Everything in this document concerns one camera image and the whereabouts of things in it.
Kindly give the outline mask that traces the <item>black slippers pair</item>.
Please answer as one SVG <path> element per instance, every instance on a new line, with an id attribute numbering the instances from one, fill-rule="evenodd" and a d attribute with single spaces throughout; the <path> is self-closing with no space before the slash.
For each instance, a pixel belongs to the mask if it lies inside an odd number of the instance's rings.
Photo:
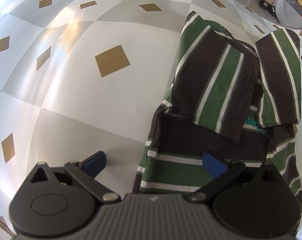
<path id="1" fill-rule="evenodd" d="M 273 16 L 274 18 L 277 18 L 276 9 L 274 6 L 270 5 L 266 1 L 260 1 L 259 6 L 262 9 L 267 10 L 271 14 L 271 16 Z"/>

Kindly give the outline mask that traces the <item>white cloth covered counter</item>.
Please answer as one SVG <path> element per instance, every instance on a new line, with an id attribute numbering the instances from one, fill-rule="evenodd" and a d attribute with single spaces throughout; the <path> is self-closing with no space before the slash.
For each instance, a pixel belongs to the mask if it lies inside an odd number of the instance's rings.
<path id="1" fill-rule="evenodd" d="M 302 7 L 295 0 L 275 0 L 273 6 L 282 26 L 302 29 Z"/>

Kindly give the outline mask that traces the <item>checkered diamond pattern tablecloth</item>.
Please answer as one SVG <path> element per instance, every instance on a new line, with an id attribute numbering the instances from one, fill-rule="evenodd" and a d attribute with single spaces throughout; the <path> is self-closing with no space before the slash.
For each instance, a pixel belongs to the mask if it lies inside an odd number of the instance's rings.
<path id="1" fill-rule="evenodd" d="M 302 29 L 241 0 L 0 0 L 0 239 L 302 239 L 302 201 L 273 164 L 244 163 L 205 202 L 133 192 L 192 11 L 251 45 L 293 30 L 302 55 Z M 294 130 L 302 185 L 302 116 Z M 118 203 L 64 169 L 98 151 Z"/>

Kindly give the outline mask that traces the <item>green brown striped shirt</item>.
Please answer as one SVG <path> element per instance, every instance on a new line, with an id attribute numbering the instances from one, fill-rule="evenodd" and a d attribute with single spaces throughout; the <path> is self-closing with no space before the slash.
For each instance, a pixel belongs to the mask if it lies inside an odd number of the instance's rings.
<path id="1" fill-rule="evenodd" d="M 274 30 L 254 45 L 188 14 L 173 83 L 154 113 L 134 193 L 194 192 L 222 161 L 273 164 L 299 202 L 294 126 L 301 120 L 301 41 Z"/>

